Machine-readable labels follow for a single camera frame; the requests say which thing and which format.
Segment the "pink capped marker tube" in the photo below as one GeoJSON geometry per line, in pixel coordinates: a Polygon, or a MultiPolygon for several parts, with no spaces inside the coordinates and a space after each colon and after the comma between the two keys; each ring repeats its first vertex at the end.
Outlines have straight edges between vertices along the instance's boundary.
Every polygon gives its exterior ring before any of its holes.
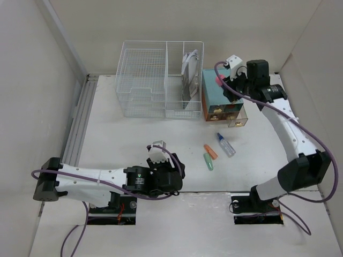
{"type": "Polygon", "coordinates": [[[215,78],[215,82],[217,83],[217,85],[219,86],[219,87],[222,87],[222,85],[223,85],[223,81],[225,80],[225,76],[223,75],[223,74],[219,74],[219,76],[216,76],[216,78],[215,78]]]}

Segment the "clear bottle blue cap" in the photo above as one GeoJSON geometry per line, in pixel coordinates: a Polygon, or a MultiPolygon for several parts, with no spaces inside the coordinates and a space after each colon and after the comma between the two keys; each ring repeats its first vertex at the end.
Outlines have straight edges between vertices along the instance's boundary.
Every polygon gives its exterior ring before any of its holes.
{"type": "Polygon", "coordinates": [[[220,133],[217,133],[217,138],[222,150],[226,153],[226,155],[228,157],[234,156],[236,151],[232,145],[220,133]]]}

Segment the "grey setup guide booklet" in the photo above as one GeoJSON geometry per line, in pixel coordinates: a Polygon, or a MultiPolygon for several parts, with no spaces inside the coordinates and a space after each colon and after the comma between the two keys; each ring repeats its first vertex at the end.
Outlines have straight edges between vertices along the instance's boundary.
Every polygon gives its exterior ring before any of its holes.
{"type": "Polygon", "coordinates": [[[181,69],[182,75],[182,108],[185,109],[188,103],[198,90],[195,82],[197,64],[199,61],[198,50],[184,54],[181,69]]]}

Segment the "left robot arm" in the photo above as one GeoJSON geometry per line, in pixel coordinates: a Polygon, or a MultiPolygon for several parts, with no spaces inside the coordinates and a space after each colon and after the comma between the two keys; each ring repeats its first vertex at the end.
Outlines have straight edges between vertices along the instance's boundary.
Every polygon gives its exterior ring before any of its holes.
{"type": "Polygon", "coordinates": [[[178,195],[183,187],[185,165],[172,153],[162,162],[147,160],[147,167],[102,170],[73,167],[50,158],[31,175],[37,180],[33,199],[55,202],[60,198],[90,203],[107,212],[120,206],[118,196],[143,200],[164,200],[178,195]]]}

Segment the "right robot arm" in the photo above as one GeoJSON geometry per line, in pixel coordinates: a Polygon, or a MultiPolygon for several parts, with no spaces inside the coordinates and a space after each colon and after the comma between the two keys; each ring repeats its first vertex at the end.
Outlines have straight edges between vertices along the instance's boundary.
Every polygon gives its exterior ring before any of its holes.
{"type": "Polygon", "coordinates": [[[230,71],[228,77],[218,79],[224,96],[230,101],[244,98],[255,103],[273,126],[288,160],[274,178],[251,188],[249,207],[260,211],[270,200],[320,184],[331,158],[308,139],[308,132],[300,128],[284,88],[271,84],[268,62],[259,59],[243,64],[239,57],[232,55],[223,66],[230,71]]]}

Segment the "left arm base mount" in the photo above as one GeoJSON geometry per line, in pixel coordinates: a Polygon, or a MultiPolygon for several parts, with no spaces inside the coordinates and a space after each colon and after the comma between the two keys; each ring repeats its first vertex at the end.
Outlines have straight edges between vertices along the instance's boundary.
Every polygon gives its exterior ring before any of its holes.
{"type": "Polygon", "coordinates": [[[135,225],[137,198],[124,195],[114,196],[107,207],[90,206],[88,225],[135,225]]]}

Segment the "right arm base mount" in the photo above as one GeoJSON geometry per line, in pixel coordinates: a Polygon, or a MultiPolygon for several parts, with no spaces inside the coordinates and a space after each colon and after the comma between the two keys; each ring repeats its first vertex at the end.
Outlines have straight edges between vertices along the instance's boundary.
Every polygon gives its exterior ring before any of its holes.
{"type": "Polygon", "coordinates": [[[255,189],[231,194],[229,210],[235,225],[283,225],[283,217],[277,198],[261,200],[255,189]]]}

